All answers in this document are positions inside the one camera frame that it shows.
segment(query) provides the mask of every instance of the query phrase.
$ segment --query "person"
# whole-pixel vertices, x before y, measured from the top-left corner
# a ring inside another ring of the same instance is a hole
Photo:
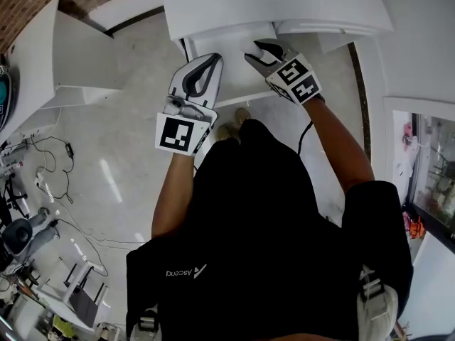
[[[297,153],[240,109],[240,143],[218,131],[194,178],[194,157],[173,155],[152,239],[127,255],[127,334],[156,305],[164,341],[373,340],[362,322],[395,323],[413,272],[396,187],[322,99],[303,106],[346,194],[343,226],[319,214]],[[375,314],[359,296],[368,269]]]
[[[49,209],[41,207],[38,210],[38,213],[28,220],[28,223],[35,229],[41,226],[49,218],[49,214]],[[50,240],[60,239],[60,234],[56,227],[57,223],[58,220],[52,220],[44,229],[37,232],[21,253],[14,256],[15,260],[17,260],[18,263],[23,264]]]

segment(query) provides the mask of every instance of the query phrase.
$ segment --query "white floor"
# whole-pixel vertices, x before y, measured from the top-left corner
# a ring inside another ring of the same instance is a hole
[[[169,40],[163,14],[125,28],[114,37],[119,66],[125,76],[124,90],[99,104],[64,108],[53,132],[54,136],[69,141],[75,152],[69,190],[74,203],[68,203],[66,198],[62,203],[84,231],[99,239],[147,241],[151,217],[171,158],[170,153],[154,148],[156,113],[163,109],[173,73],[186,60]],[[322,55],[316,35],[281,38],[304,53],[321,81],[328,106],[363,145],[358,90],[348,49],[343,47]],[[294,149],[309,123],[306,112],[285,99],[253,101],[249,110],[280,141]],[[229,120],[233,111],[234,107],[220,109],[219,123]],[[58,195],[66,187],[62,169],[69,169],[71,162],[61,142],[47,140],[45,149],[51,150],[57,158],[57,171],[45,173],[45,181],[50,191]],[[52,158],[46,156],[46,159],[48,167],[53,168]],[[344,196],[314,129],[304,139],[302,160],[313,181],[321,214],[340,224]],[[22,177],[32,210],[45,205],[53,212],[59,210],[58,217],[71,222],[61,206],[55,202],[50,204],[49,199],[34,187],[36,168],[42,164],[42,154],[29,150]],[[45,269],[58,257],[70,268],[80,258],[71,239],[88,259],[99,263],[96,253],[76,230],[61,222],[58,231],[61,239],[53,240],[37,253],[36,263],[40,269]],[[138,244],[108,241],[100,244],[128,249],[138,247]],[[91,277],[95,283],[105,282],[110,287],[106,297],[106,304],[111,307],[107,321],[125,324],[127,250],[97,249],[109,276],[102,278],[93,274]],[[144,259],[144,268],[152,266],[152,262],[153,259]],[[144,291],[149,284],[151,280],[144,278]]]

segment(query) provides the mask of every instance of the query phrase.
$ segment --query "black cable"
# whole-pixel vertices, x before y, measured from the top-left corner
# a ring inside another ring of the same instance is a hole
[[[62,140],[62,139],[60,139],[60,138],[56,138],[55,136],[49,136],[48,138],[41,139],[41,140],[38,140],[38,141],[36,141],[36,142],[33,142],[32,137],[30,137],[31,143],[33,144],[33,146],[35,147],[35,149],[36,149],[37,151],[40,151],[40,150],[37,148],[36,144],[39,143],[40,141],[44,141],[44,140],[47,140],[47,139],[59,140],[59,141],[61,141],[62,143],[64,143],[65,145],[67,145],[67,142],[66,142],[66,141],[64,141],[64,140]],[[39,166],[39,167],[37,167],[36,170],[38,170],[39,168],[43,168],[43,169],[45,169],[46,171],[48,171],[48,172],[50,172],[50,173],[54,173],[55,170],[57,169],[57,161],[56,161],[56,159],[55,159],[55,156],[54,156],[50,151],[48,151],[48,150],[44,150],[44,152],[45,152],[45,153],[49,153],[49,154],[53,157],[54,162],[55,162],[55,167],[54,167],[53,170],[49,170],[49,169],[47,169],[47,168],[44,168],[43,166]],[[70,195],[68,194],[68,190],[70,189],[70,176],[68,175],[68,173],[72,172],[73,169],[74,169],[74,158],[71,158],[71,157],[70,157],[70,159],[71,159],[71,161],[72,161],[71,169],[70,169],[70,170],[62,169],[62,171],[64,172],[64,174],[66,174],[66,180],[67,180],[66,191],[65,191],[61,196],[54,196],[54,194],[52,194],[52,193],[51,193],[51,195],[52,195],[53,198],[56,198],[57,200],[61,200],[62,198],[66,197],[66,198],[68,199],[68,202],[72,205],[72,204],[74,203],[74,201],[73,201],[73,199],[70,197]]]
[[[35,147],[35,149],[36,149],[37,151],[39,151],[40,153],[49,153],[49,154],[52,156],[52,158],[53,158],[53,160],[54,160],[54,163],[55,163],[54,169],[53,169],[53,170],[44,168],[43,166],[37,167],[36,170],[38,170],[39,168],[42,168],[42,169],[44,169],[45,171],[48,171],[49,173],[54,173],[55,170],[57,169],[57,160],[55,159],[55,156],[54,156],[50,151],[47,151],[47,150],[39,150],[38,147],[36,146],[36,143],[33,142],[33,138],[32,138],[32,137],[30,137],[30,140],[31,140],[31,143],[33,144],[33,146]]]
[[[17,268],[15,268],[10,274],[7,274],[5,276],[12,276],[14,273],[16,273],[20,268],[25,268],[27,260],[30,259],[30,255],[28,255],[23,261],[22,264],[19,265]]]
[[[48,136],[47,138],[40,139],[40,140],[38,140],[38,141],[35,141],[35,144],[38,144],[38,143],[40,143],[40,142],[42,142],[42,141],[45,141],[45,140],[48,140],[48,139],[60,140],[60,141],[62,141],[63,143],[67,144],[66,141],[64,141],[64,140],[62,140],[62,139],[60,139],[60,138],[56,138],[55,136]],[[22,142],[19,143],[19,144],[14,144],[14,145],[10,145],[10,146],[5,146],[5,147],[2,149],[2,151],[6,150],[6,149],[14,148],[15,146],[20,146],[21,144],[26,145],[26,144],[27,144],[27,140],[25,139],[24,141],[22,141]]]
[[[72,205],[74,201],[70,197],[70,195],[68,194],[68,190],[70,189],[70,176],[68,175],[68,173],[72,172],[73,169],[74,169],[74,159],[73,158],[70,158],[70,159],[73,162],[73,164],[71,165],[71,169],[70,170],[62,169],[64,174],[66,174],[66,180],[67,180],[67,182],[66,182],[66,191],[60,197],[56,197],[54,195],[53,195],[53,197],[56,198],[57,200],[61,200],[62,198],[64,198],[66,196],[66,198],[68,199],[68,202]]]
[[[300,136],[300,140],[299,140],[299,149],[297,150],[297,154],[300,156],[300,152],[301,152],[301,142],[304,140],[304,136],[306,134],[306,132],[311,129],[311,127],[313,126],[313,122],[310,121],[310,123],[306,126],[305,130],[303,133],[301,133],[301,136]]]
[[[100,253],[98,252],[98,250],[95,248],[95,245],[92,244],[92,242],[82,233],[82,231],[80,231],[75,225],[73,224],[70,224],[68,221],[65,221],[65,220],[62,220],[62,219],[56,219],[57,221],[61,221],[61,222],[64,222],[68,225],[70,225],[71,227],[74,227],[78,232],[80,232],[83,237],[88,241],[88,243],[92,246],[92,248],[96,251],[97,255],[98,255],[98,259],[100,260],[100,263],[102,265],[102,267],[105,269],[106,271],[106,274],[102,274],[100,273],[99,271],[97,271],[96,269],[93,269],[93,271],[101,276],[109,276],[109,272],[107,271],[107,268],[106,266],[102,263],[102,260],[101,260],[101,256],[100,256]]]

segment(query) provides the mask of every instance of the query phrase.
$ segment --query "foot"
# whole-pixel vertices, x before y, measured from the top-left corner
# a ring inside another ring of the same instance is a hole
[[[235,111],[235,122],[237,125],[242,126],[247,119],[251,119],[251,114],[244,107],[240,107]]]
[[[54,239],[60,239],[60,234],[56,227],[57,223],[58,223],[58,220],[52,220],[51,222],[49,222],[49,227],[53,227],[53,229],[55,230]]]
[[[232,135],[227,124],[220,125],[218,129],[216,129],[216,141],[222,141],[229,138],[232,138]]]
[[[40,209],[38,210],[38,214],[42,215],[44,218],[46,218],[49,214],[50,214],[50,211],[48,208],[46,207],[40,207]]]

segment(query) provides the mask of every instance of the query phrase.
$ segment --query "wire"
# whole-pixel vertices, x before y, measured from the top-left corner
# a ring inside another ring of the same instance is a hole
[[[59,140],[59,141],[62,141],[63,143],[65,143],[65,144],[67,144],[66,141],[64,141],[64,140],[62,140],[62,139],[60,139],[60,138],[56,138],[55,136],[48,136],[47,138],[37,140],[37,141],[35,141],[35,144],[38,144],[38,143],[40,143],[40,142],[42,142],[42,141],[45,141],[45,140],[48,140],[48,139]],[[26,146],[26,144],[28,144],[26,139],[24,139],[24,141],[21,141],[19,144],[14,144],[14,145],[10,145],[10,146],[5,146],[5,147],[2,149],[2,151],[6,150],[6,149],[14,148],[15,146],[20,146],[20,145],[23,145],[23,144],[24,144],[24,146]]]
[[[59,139],[59,138],[56,138],[56,137],[54,137],[54,136],[49,136],[49,137],[46,138],[46,139],[50,139],[50,138],[54,138],[54,139],[56,139],[56,140],[62,141],[65,145],[67,145],[66,141],[64,141],[64,140],[62,140],[62,139]],[[33,146],[35,147],[35,149],[36,149],[37,151],[40,151],[40,150],[36,147],[36,143],[33,142],[33,137],[30,137],[30,140],[31,140]],[[55,159],[55,156],[54,156],[54,155],[52,154],[52,152],[50,152],[50,151],[45,151],[45,152],[49,153],[49,154],[52,156],[52,158],[54,159],[54,162],[55,162],[55,167],[54,167],[53,170],[49,170],[49,169],[47,169],[46,167],[39,166],[39,167],[37,167],[36,170],[38,171],[39,168],[44,168],[43,171],[42,171],[41,173],[43,173],[44,171],[48,171],[48,172],[50,172],[50,173],[54,173],[54,172],[56,171],[56,169],[57,169],[57,161],[56,161],[56,159]],[[70,170],[62,169],[62,171],[63,171],[64,174],[66,175],[66,180],[67,180],[66,191],[65,191],[61,196],[54,196],[52,193],[51,193],[51,195],[52,195],[52,197],[53,197],[54,199],[57,199],[57,200],[61,200],[62,198],[64,198],[64,197],[66,196],[66,198],[68,199],[68,202],[72,205],[72,204],[74,203],[74,201],[73,201],[73,199],[70,197],[70,195],[68,194],[68,190],[70,189],[70,176],[68,175],[68,173],[72,172],[73,169],[74,169],[74,158],[71,158],[71,157],[70,157],[70,159],[71,159],[71,161],[72,161],[71,169],[70,169]]]
[[[46,191],[44,191],[42,188],[40,188],[40,190],[45,193],[49,198],[50,196],[46,193]],[[93,234],[90,234],[89,232],[86,232],[82,229],[81,226],[79,226],[79,224],[77,223],[77,221],[75,220],[75,218],[70,214],[70,211],[68,211],[68,208],[66,208],[64,206],[64,204],[59,201],[59,200],[56,200],[56,202],[66,211],[66,213],[68,214],[68,216],[71,218],[71,220],[75,223],[75,225],[77,226],[77,229],[84,235],[86,236],[90,236],[90,237],[93,237],[93,239],[95,239],[96,241],[98,242],[116,242],[118,244],[145,244],[146,242],[121,242],[121,241],[118,241],[118,240],[112,240],[112,239],[107,239],[106,237],[104,239],[98,239],[96,238]]]
[[[58,117],[57,117],[57,121],[55,122],[55,125],[54,127],[52,128],[52,130],[50,131],[49,135],[47,137],[49,137],[55,130],[55,128],[57,127],[57,124],[58,124],[58,120],[60,119],[60,115],[62,114],[62,110],[63,108],[61,107],[60,108],[60,112],[58,113]],[[42,148],[42,152],[43,152],[43,159],[44,159],[44,169],[43,171],[41,172],[41,174],[44,173],[44,171],[46,170],[48,164],[46,163],[46,156],[44,155],[44,146],[45,146],[46,143],[43,143],[43,148]]]
[[[304,136],[306,134],[306,132],[311,129],[311,127],[313,126],[313,122],[310,121],[310,123],[306,126],[305,130],[303,133],[301,133],[301,136],[300,136],[300,140],[299,140],[299,149],[297,150],[297,154],[300,156],[300,152],[301,152],[301,142],[304,140]]]
[[[101,244],[96,244],[97,247],[107,247],[108,249],[118,249],[118,250],[127,250],[127,251],[132,251],[131,249],[128,249],[127,247],[109,247],[107,245],[101,245]]]
[[[33,146],[35,147],[35,149],[36,149],[37,151],[41,151],[41,150],[39,150],[38,147],[36,146],[36,143],[33,141],[33,137],[32,137],[32,136],[30,137],[30,140],[31,140],[31,143],[33,144]],[[43,166],[39,166],[39,167],[37,167],[36,170],[38,170],[39,168],[43,168],[43,171],[41,172],[41,174],[43,174],[44,171],[48,171],[49,173],[54,173],[55,170],[57,169],[57,160],[55,159],[55,156],[54,156],[50,151],[45,151],[45,150],[43,150],[43,156],[45,157],[45,158],[44,158],[44,163],[45,163],[45,165],[46,165],[46,156],[44,155],[44,153],[49,153],[49,154],[52,156],[52,158],[53,158],[53,160],[54,160],[54,163],[55,163],[54,169],[53,169],[53,170],[50,170],[50,169],[47,169],[45,166],[44,166],[44,167],[43,167]]]
[[[65,193],[63,193],[61,196],[59,197],[56,197],[53,195],[54,199],[56,200],[61,200],[62,198],[64,198],[66,196],[68,202],[72,205],[74,203],[73,199],[70,197],[70,195],[68,194],[68,190],[70,189],[70,176],[68,175],[68,173],[71,173],[74,169],[74,159],[73,158],[70,158],[71,161],[73,162],[73,164],[71,165],[71,169],[70,170],[65,170],[65,169],[62,169],[62,171],[64,172],[64,174],[66,174],[66,191]]]
[[[95,248],[95,245],[92,244],[92,242],[91,242],[91,241],[90,241],[90,240],[89,240],[89,239],[88,239],[88,238],[87,238],[87,237],[86,237],[86,236],[85,236],[85,235],[84,235],[84,234],[83,234],[75,225],[70,224],[68,221],[65,221],[65,220],[62,220],[62,219],[57,219],[57,221],[64,222],[64,223],[70,225],[71,227],[74,227],[78,232],[80,232],[80,233],[83,235],[83,237],[84,237],[84,238],[88,241],[88,243],[92,246],[93,250],[96,251],[96,253],[97,253],[97,255],[98,255],[98,259],[100,260],[100,263],[101,263],[102,267],[105,269],[106,274],[100,273],[97,269],[93,269],[93,271],[94,271],[95,273],[98,273],[98,274],[101,275],[101,276],[109,276],[109,272],[107,271],[106,266],[103,264],[103,262],[102,262],[102,260],[101,260],[101,255],[100,255],[100,253],[98,252],[98,250]]]

